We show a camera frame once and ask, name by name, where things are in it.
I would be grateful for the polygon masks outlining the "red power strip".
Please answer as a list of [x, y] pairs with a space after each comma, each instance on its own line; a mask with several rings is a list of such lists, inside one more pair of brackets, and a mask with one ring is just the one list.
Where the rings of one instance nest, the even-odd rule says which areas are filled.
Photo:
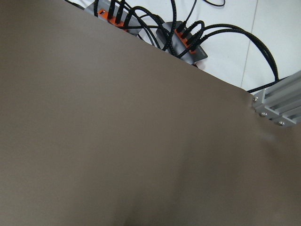
[[[174, 50], [175, 56], [181, 54], [189, 45], [186, 43], [189, 38], [192, 37], [191, 33], [188, 33], [185, 38], [182, 38], [183, 33], [187, 30], [186, 27], [181, 32], [177, 32], [176, 29], [180, 25], [181, 21], [176, 22], [176, 28], [174, 30], [174, 35], [172, 37], [172, 48]], [[166, 37], [161, 29], [156, 30], [156, 35], [161, 41], [161, 46], [163, 47], [166, 43]], [[208, 58], [207, 53], [198, 45], [195, 49], [189, 50], [184, 56], [181, 57], [181, 60], [185, 61], [190, 65], [195, 65], [199, 61]]]
[[153, 35], [151, 28], [138, 15], [133, 14], [129, 22], [125, 23], [130, 7], [124, 0], [114, 0], [113, 3], [115, 3], [115, 6], [110, 0], [99, 0], [97, 8], [95, 8], [95, 2], [92, 2], [84, 11], [93, 16], [97, 12], [99, 19], [115, 27], [122, 28], [134, 36], [146, 34], [150, 38]]

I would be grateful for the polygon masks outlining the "aluminium frame post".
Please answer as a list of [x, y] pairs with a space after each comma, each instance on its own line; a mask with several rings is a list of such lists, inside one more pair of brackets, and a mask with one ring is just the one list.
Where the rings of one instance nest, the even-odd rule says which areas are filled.
[[301, 72], [253, 95], [252, 107], [257, 114], [282, 127], [301, 122]]

